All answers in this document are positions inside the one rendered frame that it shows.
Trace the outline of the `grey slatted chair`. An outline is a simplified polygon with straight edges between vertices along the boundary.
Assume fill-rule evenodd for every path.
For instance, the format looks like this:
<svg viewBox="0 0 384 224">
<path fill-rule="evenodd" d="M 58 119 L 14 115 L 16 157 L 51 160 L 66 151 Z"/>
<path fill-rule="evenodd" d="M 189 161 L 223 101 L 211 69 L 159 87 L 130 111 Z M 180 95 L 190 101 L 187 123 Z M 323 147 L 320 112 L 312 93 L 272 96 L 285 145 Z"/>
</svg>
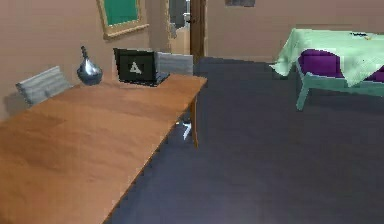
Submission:
<svg viewBox="0 0 384 224">
<path fill-rule="evenodd" d="M 193 56 L 156 52 L 156 69 L 159 72 L 172 74 L 193 74 Z"/>
<path fill-rule="evenodd" d="M 29 107 L 73 87 L 59 66 L 20 81 L 15 86 Z"/>
</svg>

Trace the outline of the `black laptop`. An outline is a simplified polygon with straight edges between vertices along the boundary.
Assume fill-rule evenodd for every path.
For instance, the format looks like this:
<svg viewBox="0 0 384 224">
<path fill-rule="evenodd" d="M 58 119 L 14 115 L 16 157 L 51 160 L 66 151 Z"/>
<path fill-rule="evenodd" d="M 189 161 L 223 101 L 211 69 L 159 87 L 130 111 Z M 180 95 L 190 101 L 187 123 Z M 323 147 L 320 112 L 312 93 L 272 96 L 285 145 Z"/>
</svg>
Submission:
<svg viewBox="0 0 384 224">
<path fill-rule="evenodd" d="M 114 48 L 120 82 L 156 87 L 170 74 L 156 69 L 153 51 Z"/>
</svg>

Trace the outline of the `brown wooden room door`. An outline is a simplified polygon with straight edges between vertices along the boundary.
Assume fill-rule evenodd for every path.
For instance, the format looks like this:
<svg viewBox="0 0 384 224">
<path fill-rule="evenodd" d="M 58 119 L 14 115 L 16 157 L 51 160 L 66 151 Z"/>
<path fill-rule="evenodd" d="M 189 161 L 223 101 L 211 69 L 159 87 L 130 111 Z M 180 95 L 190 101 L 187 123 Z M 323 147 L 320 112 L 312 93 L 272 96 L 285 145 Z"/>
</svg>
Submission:
<svg viewBox="0 0 384 224">
<path fill-rule="evenodd" d="M 194 63 L 204 56 L 206 0 L 190 0 L 190 53 Z"/>
</svg>

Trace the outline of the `dark blue glass vase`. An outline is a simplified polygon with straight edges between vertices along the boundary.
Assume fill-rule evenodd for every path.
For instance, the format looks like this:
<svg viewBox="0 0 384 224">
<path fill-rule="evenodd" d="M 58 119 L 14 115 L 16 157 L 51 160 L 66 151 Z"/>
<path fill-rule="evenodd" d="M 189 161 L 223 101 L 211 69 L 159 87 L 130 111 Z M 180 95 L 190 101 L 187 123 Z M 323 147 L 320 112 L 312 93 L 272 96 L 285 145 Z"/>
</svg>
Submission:
<svg viewBox="0 0 384 224">
<path fill-rule="evenodd" d="M 81 47 L 83 61 L 77 69 L 77 76 L 85 85 L 97 85 L 101 82 L 103 72 L 100 67 L 95 65 L 89 58 L 87 50 L 84 46 Z"/>
</svg>

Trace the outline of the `brown wooden table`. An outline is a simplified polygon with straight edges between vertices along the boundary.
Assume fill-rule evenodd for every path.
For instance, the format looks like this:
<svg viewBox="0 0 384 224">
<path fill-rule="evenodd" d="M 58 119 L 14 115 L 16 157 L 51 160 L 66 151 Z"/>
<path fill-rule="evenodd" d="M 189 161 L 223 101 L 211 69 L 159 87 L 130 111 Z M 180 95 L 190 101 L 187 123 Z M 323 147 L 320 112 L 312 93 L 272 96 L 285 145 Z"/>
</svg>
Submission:
<svg viewBox="0 0 384 224">
<path fill-rule="evenodd" d="M 0 123 L 0 224 L 103 224 L 204 77 L 75 86 Z"/>
</svg>

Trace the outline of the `dark grey framed picture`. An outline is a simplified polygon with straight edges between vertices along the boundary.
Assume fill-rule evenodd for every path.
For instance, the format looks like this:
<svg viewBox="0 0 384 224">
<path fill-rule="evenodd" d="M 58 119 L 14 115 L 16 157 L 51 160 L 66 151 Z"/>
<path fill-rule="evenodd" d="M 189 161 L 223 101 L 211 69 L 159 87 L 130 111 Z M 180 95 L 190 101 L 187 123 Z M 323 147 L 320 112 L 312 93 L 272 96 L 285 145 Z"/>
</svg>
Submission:
<svg viewBox="0 0 384 224">
<path fill-rule="evenodd" d="M 255 7 L 256 0 L 225 0 L 226 6 Z"/>
</svg>

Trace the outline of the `green framed picture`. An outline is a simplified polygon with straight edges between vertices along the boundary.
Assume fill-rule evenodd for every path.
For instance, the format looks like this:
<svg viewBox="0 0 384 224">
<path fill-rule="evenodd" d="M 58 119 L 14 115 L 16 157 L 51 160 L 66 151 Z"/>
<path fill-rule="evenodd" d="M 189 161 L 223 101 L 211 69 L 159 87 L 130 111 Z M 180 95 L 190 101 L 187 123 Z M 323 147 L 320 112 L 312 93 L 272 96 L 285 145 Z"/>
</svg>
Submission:
<svg viewBox="0 0 384 224">
<path fill-rule="evenodd" d="M 103 38 L 110 40 L 149 26 L 145 0 L 96 0 Z"/>
</svg>

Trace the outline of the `pale green bed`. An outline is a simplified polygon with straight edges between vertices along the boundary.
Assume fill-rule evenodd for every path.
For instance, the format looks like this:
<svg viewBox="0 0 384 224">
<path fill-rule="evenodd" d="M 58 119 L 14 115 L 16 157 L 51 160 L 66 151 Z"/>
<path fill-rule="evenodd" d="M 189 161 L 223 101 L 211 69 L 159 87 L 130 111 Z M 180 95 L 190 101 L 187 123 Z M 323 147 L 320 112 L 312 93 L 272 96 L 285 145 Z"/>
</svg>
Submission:
<svg viewBox="0 0 384 224">
<path fill-rule="evenodd" d="M 296 60 L 301 79 L 296 108 L 302 111 L 311 89 L 384 97 L 384 66 L 362 82 L 349 87 L 340 68 L 340 57 L 324 50 L 308 49 Z"/>
</svg>

